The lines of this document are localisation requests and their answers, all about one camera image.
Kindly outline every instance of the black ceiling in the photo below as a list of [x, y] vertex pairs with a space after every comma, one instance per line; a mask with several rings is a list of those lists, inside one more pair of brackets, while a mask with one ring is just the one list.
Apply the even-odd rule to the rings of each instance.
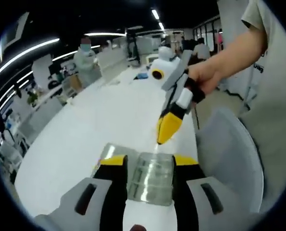
[[[122, 0], [94, 3], [64, 2], [59, 5], [36, 5], [30, 12], [22, 38], [9, 46], [3, 54], [3, 65], [18, 53], [39, 44], [40, 41], [60, 38], [58, 43], [40, 48], [11, 64], [0, 74], [0, 89], [10, 78], [32, 62], [50, 53], [53, 57], [71, 52], [79, 46], [80, 38], [88, 32], [118, 32], [132, 26], [143, 26], [143, 31], [159, 29], [151, 8], [155, 8], [165, 28], [193, 28], [219, 14], [216, 0], [167, 1], [167, 0]], [[92, 37], [92, 45], [99, 45], [108, 38]], [[9, 82], [21, 78], [27, 67]]]

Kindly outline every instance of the face mask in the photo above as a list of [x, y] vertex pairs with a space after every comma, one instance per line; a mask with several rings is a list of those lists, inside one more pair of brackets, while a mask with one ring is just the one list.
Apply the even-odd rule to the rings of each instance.
[[84, 51], [84, 52], [89, 52], [90, 51], [90, 47], [91, 47], [90, 44], [81, 44], [80, 45], [81, 50]]

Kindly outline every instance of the person's hand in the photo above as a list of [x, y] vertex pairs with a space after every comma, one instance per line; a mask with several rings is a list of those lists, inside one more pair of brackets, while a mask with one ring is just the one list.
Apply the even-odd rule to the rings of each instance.
[[200, 89], [207, 95], [218, 86], [221, 80], [220, 75], [216, 72], [212, 63], [207, 61], [194, 64], [188, 67], [188, 75], [195, 80]]

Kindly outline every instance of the white lab coat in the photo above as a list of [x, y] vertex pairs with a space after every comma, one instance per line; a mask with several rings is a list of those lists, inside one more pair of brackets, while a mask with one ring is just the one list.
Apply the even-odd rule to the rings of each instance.
[[99, 75], [95, 73], [95, 58], [96, 54], [93, 50], [90, 50], [89, 54], [86, 55], [79, 47], [77, 53], [75, 53], [74, 63], [79, 72], [79, 79], [83, 88], [89, 86], [99, 78]]

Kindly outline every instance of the office desk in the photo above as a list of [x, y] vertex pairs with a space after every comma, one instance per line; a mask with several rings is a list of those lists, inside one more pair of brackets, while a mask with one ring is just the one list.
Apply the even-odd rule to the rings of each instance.
[[[62, 195], [91, 176], [108, 142], [153, 152], [164, 97], [148, 80], [101, 88], [92, 84], [80, 92], [46, 125], [23, 159], [15, 187], [28, 213], [34, 217], [56, 209]], [[192, 115], [185, 116], [159, 152], [197, 159]]]

